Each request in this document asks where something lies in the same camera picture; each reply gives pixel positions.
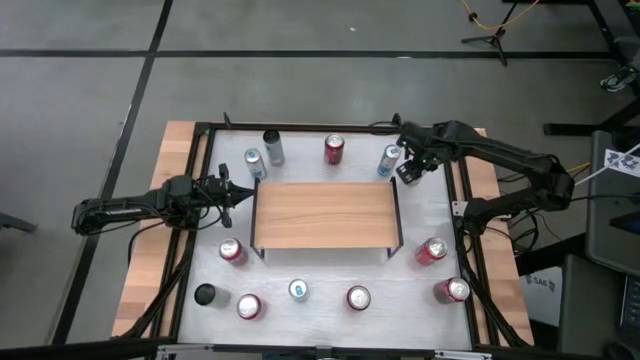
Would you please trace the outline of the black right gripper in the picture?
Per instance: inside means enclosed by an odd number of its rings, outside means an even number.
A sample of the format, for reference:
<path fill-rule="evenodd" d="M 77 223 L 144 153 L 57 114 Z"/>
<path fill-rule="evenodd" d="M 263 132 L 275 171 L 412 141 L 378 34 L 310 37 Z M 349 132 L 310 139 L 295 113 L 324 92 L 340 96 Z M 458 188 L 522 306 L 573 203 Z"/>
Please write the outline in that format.
<path fill-rule="evenodd" d="M 437 138 L 432 128 L 405 122 L 400 128 L 398 144 L 405 150 L 404 162 L 396 168 L 398 178 L 408 186 L 416 186 L 422 178 L 419 168 L 437 168 L 449 160 L 449 149 Z"/>

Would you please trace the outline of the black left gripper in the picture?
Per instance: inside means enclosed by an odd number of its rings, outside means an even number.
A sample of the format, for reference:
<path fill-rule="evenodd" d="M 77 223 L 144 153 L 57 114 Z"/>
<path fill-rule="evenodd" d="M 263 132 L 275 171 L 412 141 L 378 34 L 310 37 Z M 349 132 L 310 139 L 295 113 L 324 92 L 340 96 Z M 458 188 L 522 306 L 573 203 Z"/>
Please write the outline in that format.
<path fill-rule="evenodd" d="M 229 170 L 225 163 L 218 167 L 219 175 L 210 175 L 194 181 L 192 205 L 198 209 L 215 207 L 219 211 L 219 222 L 225 228 L 232 227 L 229 210 L 253 196 L 255 190 L 229 181 Z"/>

